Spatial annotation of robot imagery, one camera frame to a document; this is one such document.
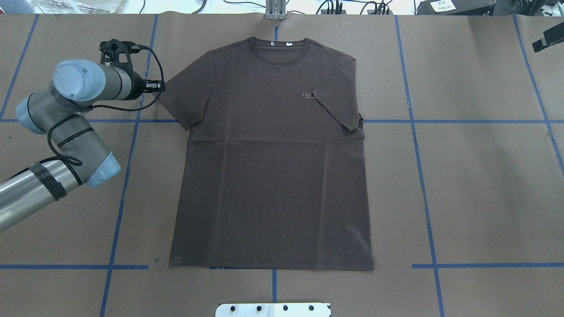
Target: blue joint cap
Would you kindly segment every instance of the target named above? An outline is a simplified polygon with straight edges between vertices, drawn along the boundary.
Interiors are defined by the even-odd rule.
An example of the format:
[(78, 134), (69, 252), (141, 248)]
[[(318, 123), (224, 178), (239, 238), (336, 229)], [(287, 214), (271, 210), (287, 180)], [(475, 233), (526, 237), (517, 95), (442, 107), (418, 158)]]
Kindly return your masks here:
[(53, 73), (53, 84), (59, 94), (75, 102), (96, 98), (104, 90), (105, 83), (100, 65), (87, 59), (62, 61)]
[(28, 128), (29, 131), (31, 131), (35, 134), (45, 134), (46, 132), (41, 130), (40, 128), (38, 128), (35, 125), (35, 122), (33, 122), (32, 117), (29, 115), (29, 108), (28, 108), (29, 97), (31, 97), (31, 95), (29, 95), (27, 98), (22, 100), (17, 105), (17, 107), (16, 107), (17, 120), (20, 121), (21, 125)]
[(114, 177), (121, 170), (120, 163), (117, 162), (116, 158), (113, 157), (113, 153), (110, 152), (105, 160), (100, 164), (96, 172), (90, 177), (86, 182), (91, 188), (96, 188), (103, 184), (105, 181)]

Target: robotic arm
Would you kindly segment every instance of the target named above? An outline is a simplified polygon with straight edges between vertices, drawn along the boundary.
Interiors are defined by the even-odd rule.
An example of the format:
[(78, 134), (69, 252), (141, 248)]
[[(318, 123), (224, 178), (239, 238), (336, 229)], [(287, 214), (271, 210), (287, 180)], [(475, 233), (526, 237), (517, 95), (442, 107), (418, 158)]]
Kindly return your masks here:
[[(150, 47), (112, 39), (102, 42), (99, 49), (100, 64), (89, 60), (61, 62), (53, 81), (17, 106), (18, 121), (33, 133), (47, 134), (55, 156), (30, 165), (0, 184), (0, 232), (84, 183), (95, 188), (120, 172), (112, 152), (83, 117), (85, 113), (99, 107), (142, 110), (165, 90), (162, 66)], [(130, 54), (141, 50), (153, 54), (161, 80), (144, 80), (133, 71)], [(120, 62), (121, 55), (127, 62)], [(156, 99), (141, 108), (92, 105), (100, 100), (134, 100), (142, 93), (153, 92), (158, 92)]]

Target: white bracket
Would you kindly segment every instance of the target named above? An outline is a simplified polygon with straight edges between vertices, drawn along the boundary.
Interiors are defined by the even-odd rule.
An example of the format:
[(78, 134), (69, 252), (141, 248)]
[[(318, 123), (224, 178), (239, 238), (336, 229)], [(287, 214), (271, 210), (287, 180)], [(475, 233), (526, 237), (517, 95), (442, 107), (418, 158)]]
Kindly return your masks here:
[(286, 0), (266, 0), (267, 20), (285, 20), (286, 19)]
[(330, 303), (221, 304), (215, 317), (331, 317)]

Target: dark gray shirt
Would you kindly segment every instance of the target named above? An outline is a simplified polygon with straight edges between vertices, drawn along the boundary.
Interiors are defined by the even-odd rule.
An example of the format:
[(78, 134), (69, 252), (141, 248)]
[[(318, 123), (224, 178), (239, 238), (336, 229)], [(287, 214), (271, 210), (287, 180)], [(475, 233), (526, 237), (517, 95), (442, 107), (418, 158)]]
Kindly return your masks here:
[(248, 38), (161, 101), (190, 129), (171, 266), (374, 269), (354, 58)]

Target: shirt sleeve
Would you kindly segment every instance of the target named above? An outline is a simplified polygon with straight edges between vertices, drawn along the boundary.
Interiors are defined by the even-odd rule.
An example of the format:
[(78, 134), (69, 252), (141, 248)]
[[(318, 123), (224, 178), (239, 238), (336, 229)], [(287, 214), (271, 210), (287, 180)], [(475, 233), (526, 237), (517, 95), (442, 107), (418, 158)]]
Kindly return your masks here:
[(188, 130), (204, 119), (214, 77), (214, 62), (206, 53), (166, 82), (159, 101)]
[(338, 69), (313, 90), (315, 99), (348, 131), (358, 127), (356, 60)]

